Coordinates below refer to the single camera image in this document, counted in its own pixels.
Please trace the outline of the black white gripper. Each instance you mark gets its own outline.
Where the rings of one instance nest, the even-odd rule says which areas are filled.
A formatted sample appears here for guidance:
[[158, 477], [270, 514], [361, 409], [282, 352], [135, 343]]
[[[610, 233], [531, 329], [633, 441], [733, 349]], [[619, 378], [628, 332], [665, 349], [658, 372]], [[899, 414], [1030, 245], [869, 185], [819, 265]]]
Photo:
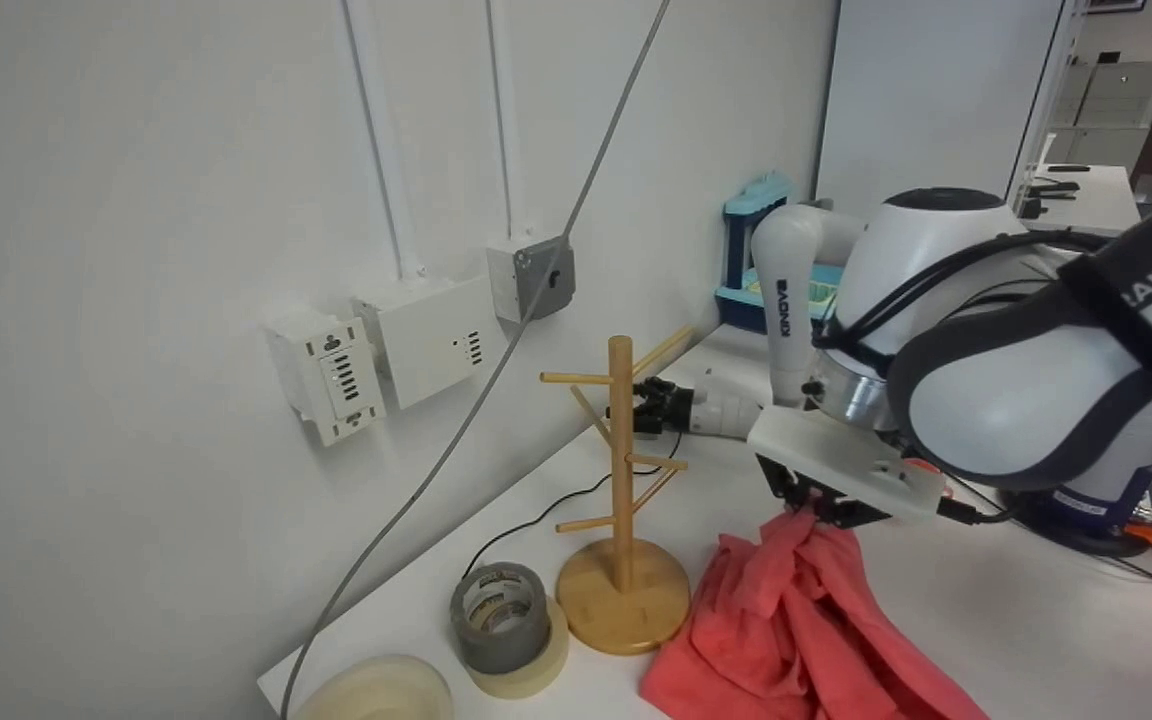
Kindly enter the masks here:
[[932, 514], [981, 518], [973, 504], [947, 497], [946, 470], [914, 463], [876, 433], [829, 410], [774, 404], [755, 414], [747, 448], [790, 506], [808, 506], [840, 527]]

